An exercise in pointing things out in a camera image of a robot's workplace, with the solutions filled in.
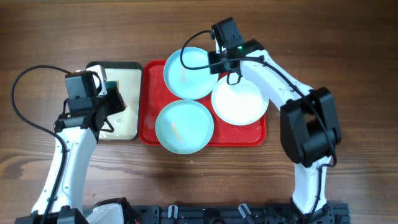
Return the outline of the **green yellow sponge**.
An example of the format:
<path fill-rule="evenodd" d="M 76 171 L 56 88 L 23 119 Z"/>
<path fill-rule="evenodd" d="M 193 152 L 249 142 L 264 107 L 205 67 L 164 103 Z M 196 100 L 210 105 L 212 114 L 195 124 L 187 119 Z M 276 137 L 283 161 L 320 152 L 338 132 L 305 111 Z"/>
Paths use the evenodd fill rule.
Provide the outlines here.
<path fill-rule="evenodd" d="M 104 82 L 104 85 L 108 91 L 110 91 L 110 89 L 118 88 L 117 81 L 106 81 Z"/>

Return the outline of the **light blue plate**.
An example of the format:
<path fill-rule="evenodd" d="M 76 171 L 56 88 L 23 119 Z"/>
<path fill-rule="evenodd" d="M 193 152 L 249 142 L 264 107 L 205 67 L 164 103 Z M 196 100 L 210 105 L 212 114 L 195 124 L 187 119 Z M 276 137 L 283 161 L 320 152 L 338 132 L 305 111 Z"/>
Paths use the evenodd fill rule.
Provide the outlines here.
<path fill-rule="evenodd" d="M 194 100 L 177 100 L 159 113 L 155 133 L 160 144 L 176 154 L 193 154 L 203 149 L 214 133 L 209 110 Z"/>
<path fill-rule="evenodd" d="M 198 100 L 211 93 L 218 82 L 219 75 L 211 74 L 209 68 L 189 70 L 180 61 L 181 50 L 174 52 L 164 67 L 164 82 L 177 97 Z M 197 47 L 186 47 L 183 62 L 188 67 L 201 67 L 209 64 L 208 52 Z"/>

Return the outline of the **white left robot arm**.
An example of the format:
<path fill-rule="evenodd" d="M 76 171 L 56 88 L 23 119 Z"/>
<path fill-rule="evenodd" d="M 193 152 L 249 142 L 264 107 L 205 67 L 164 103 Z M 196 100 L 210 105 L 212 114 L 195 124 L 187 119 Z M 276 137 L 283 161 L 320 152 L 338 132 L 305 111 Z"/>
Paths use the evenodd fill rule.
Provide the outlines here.
<path fill-rule="evenodd" d="M 88 164 L 108 116 L 125 109 L 117 87 L 69 90 L 52 135 L 56 145 L 44 189 L 31 214 L 16 223 L 125 223 L 130 209 L 123 198 L 99 203 L 83 214 Z"/>

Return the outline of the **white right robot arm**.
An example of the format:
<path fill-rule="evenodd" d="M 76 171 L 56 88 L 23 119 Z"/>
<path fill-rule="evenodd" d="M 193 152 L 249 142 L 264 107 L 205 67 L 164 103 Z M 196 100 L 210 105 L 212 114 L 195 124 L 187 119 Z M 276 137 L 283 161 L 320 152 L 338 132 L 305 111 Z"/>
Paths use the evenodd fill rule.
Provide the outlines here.
<path fill-rule="evenodd" d="M 237 73 L 239 80 L 255 84 L 277 107 L 281 145 L 295 164 L 293 206 L 307 223 L 322 217 L 326 171 L 336 166 L 336 145 L 341 142 L 331 92 L 298 81 L 256 40 L 209 52 L 208 60 L 211 72 Z"/>

